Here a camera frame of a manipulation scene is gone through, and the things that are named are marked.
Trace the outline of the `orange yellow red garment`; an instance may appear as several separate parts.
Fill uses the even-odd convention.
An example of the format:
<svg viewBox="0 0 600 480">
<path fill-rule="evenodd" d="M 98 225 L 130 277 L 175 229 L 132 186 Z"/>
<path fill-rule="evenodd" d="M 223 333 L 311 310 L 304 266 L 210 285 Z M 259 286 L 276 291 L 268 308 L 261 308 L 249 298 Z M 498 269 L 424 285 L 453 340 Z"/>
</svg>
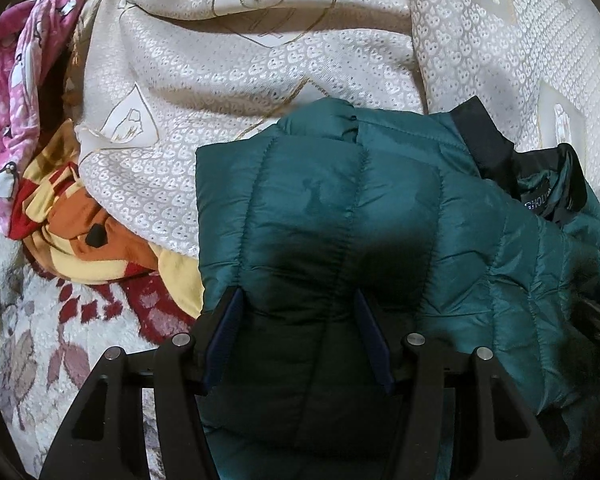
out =
<svg viewBox="0 0 600 480">
<path fill-rule="evenodd" d="M 196 318 L 204 294 L 198 260 L 122 226 L 88 194 L 78 155 L 73 122 L 67 119 L 23 171 L 9 237 L 21 240 L 47 272 L 85 285 L 155 271 L 175 304 Z"/>
</svg>

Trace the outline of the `floral leaf bedspread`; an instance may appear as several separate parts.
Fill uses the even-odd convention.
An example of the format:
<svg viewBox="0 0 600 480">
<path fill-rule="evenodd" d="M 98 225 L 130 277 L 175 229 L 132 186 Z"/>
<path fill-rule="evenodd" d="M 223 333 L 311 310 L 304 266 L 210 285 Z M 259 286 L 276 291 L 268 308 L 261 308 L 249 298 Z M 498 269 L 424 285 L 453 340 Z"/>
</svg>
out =
<svg viewBox="0 0 600 480">
<path fill-rule="evenodd" d="M 148 350 L 192 323 L 158 274 L 94 286 L 66 281 L 0 234 L 0 410 L 26 471 L 40 473 L 107 348 Z"/>
</svg>

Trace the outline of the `dark green puffer jacket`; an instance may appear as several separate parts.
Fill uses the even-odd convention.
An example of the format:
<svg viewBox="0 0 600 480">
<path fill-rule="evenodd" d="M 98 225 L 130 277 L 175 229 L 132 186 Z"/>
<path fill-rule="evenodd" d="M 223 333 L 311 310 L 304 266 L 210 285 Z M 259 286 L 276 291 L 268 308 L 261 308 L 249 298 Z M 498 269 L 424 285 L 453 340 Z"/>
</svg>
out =
<svg viewBox="0 0 600 480">
<path fill-rule="evenodd" d="M 250 308 L 200 402 L 224 479 L 375 479 L 393 416 L 363 300 L 410 333 L 488 347 L 550 418 L 569 477 L 600 475 L 600 364 L 569 322 L 600 282 L 600 200 L 574 149 L 519 153 L 478 100 L 447 113 L 322 99 L 196 154 L 204 308 Z"/>
</svg>

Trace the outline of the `pink penguin print cloth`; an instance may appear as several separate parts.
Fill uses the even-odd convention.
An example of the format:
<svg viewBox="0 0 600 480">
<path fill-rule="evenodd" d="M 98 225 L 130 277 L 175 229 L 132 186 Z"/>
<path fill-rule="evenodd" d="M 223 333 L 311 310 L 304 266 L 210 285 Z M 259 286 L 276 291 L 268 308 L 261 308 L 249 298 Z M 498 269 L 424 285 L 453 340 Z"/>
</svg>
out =
<svg viewBox="0 0 600 480">
<path fill-rule="evenodd" d="M 23 1 L 0 16 L 0 234 L 9 234 L 19 181 L 38 144 L 38 88 L 85 1 Z"/>
</svg>

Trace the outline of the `beige patterned quilt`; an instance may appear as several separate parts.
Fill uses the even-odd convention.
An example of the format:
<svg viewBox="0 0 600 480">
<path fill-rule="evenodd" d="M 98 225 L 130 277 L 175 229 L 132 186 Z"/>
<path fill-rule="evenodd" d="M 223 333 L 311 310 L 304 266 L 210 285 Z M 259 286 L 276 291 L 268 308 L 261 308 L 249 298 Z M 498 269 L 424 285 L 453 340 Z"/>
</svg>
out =
<svg viewBox="0 0 600 480">
<path fill-rule="evenodd" d="M 186 256 L 196 149 L 324 96 L 416 113 L 478 98 L 518 150 L 569 142 L 600 198 L 592 0 L 90 0 L 67 84 L 87 192 Z"/>
</svg>

